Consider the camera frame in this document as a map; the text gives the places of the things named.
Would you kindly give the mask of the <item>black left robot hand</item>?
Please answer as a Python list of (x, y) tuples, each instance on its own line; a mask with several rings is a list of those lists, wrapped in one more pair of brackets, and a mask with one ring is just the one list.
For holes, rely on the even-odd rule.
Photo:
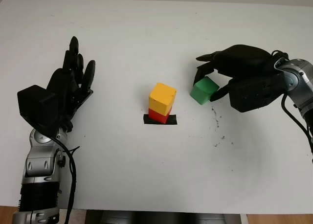
[(65, 52), (63, 67), (54, 71), (47, 90), (56, 94), (58, 110), (56, 119), (49, 126), (49, 134), (55, 135), (59, 128), (66, 132), (72, 130), (71, 119), (80, 106), (93, 94), (91, 85), (95, 75), (95, 61), (84, 67), (83, 56), (79, 53), (78, 39), (71, 38), (69, 49)]

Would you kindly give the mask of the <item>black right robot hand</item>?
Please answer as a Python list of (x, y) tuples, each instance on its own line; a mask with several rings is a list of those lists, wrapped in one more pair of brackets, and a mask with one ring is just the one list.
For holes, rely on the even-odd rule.
[(231, 106), (247, 112), (267, 106), (284, 92), (282, 74), (274, 69), (277, 56), (248, 45), (233, 45), (196, 59), (191, 96), (201, 105), (229, 95)]

